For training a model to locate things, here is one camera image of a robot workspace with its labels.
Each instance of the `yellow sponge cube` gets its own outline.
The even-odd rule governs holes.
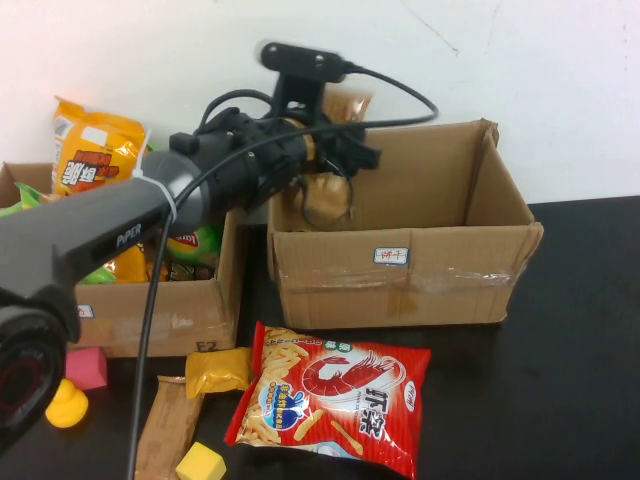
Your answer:
[[[226,471],[222,457],[198,442],[176,467],[180,480],[220,480]]]

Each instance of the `shrimp illustration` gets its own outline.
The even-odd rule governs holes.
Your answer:
[[[373,352],[369,351],[367,358],[351,367],[344,375],[341,372],[336,372],[331,378],[320,378],[320,370],[325,365],[348,364],[349,362],[344,357],[338,356],[318,360],[304,371],[302,385],[314,395],[334,397],[371,383],[383,373],[391,370],[395,362],[388,358],[379,361]]]

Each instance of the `pink cube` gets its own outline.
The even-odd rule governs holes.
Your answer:
[[[107,384],[107,360],[98,347],[67,353],[65,377],[80,390],[104,387]]]

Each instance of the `open cardboard box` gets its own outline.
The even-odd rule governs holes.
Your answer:
[[[487,120],[370,132],[350,221],[309,226],[294,192],[269,204],[269,268],[287,325],[494,323],[542,238]]]
[[[48,193],[51,164],[4,164],[0,170],[0,208],[20,200],[14,182]],[[246,247],[238,217],[238,211],[227,214],[220,263],[213,279],[159,284],[150,356],[186,355],[235,346]],[[19,265],[16,272],[20,274]],[[78,285],[82,336],[78,344],[70,347],[100,346],[109,357],[137,356],[148,287],[148,283]]]

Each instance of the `shrimp chip bag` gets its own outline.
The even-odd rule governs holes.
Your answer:
[[[225,441],[386,465],[416,478],[429,350],[342,343],[258,323],[252,368]]]

